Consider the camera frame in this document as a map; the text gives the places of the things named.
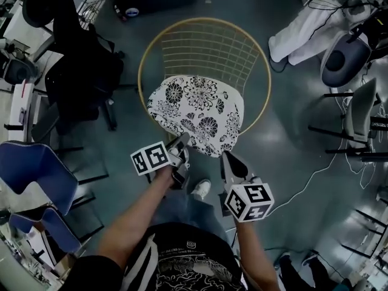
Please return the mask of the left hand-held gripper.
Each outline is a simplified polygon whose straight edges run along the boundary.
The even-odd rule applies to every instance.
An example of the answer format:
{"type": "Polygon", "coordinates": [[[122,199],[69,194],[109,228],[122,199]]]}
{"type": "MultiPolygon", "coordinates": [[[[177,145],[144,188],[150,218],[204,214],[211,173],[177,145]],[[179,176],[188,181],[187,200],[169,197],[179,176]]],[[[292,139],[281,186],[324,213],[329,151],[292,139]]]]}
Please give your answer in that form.
{"type": "Polygon", "coordinates": [[[139,176],[152,182],[151,173],[164,166],[172,167],[173,190],[185,189],[189,180],[189,152],[187,149],[190,135],[184,132],[167,146],[162,141],[143,147],[130,155],[139,176]]]}

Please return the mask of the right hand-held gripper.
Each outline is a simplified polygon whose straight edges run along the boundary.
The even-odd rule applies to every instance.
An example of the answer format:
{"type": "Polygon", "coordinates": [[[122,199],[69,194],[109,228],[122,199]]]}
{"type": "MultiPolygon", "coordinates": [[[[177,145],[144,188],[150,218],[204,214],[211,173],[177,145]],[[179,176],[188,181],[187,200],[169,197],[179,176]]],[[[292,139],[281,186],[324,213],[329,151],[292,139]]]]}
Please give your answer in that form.
{"type": "MultiPolygon", "coordinates": [[[[221,155],[221,177],[225,184],[230,182],[232,173],[237,178],[246,179],[247,166],[229,151],[221,155]]],[[[264,219],[275,200],[270,187],[261,178],[254,176],[246,182],[234,183],[220,194],[223,216],[232,215],[237,222],[252,222],[264,219]]]]}

